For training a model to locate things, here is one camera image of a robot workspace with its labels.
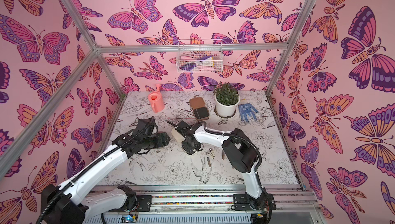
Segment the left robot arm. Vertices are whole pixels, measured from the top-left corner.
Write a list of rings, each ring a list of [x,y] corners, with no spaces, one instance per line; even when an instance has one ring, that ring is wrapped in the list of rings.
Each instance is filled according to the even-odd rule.
[[[115,190],[88,197],[88,193],[117,166],[133,155],[169,144],[170,136],[158,130],[155,118],[140,119],[135,128],[119,135],[111,145],[82,171],[58,186],[49,185],[41,194],[37,223],[82,224],[86,219],[113,209],[135,211],[138,199],[133,189],[120,185]]]

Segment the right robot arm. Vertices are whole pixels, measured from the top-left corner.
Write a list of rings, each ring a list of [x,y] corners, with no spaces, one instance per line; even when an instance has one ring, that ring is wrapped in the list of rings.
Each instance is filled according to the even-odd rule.
[[[245,185],[244,194],[234,194],[232,210],[258,211],[271,213],[276,210],[276,203],[272,194],[262,186],[258,168],[262,164],[262,156],[257,146],[241,129],[220,131],[207,127],[206,122],[189,125],[184,121],[171,124],[172,134],[181,142],[186,154],[193,155],[208,144],[221,148],[232,168],[241,173]]]

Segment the cream clipper case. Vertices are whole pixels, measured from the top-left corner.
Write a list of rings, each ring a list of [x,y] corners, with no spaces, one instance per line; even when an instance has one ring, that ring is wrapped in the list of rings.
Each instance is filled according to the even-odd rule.
[[[172,129],[171,134],[177,142],[181,143],[183,151],[190,156],[196,152],[202,151],[204,148],[204,145],[198,142],[193,134],[189,134],[186,131],[179,131],[174,128]]]

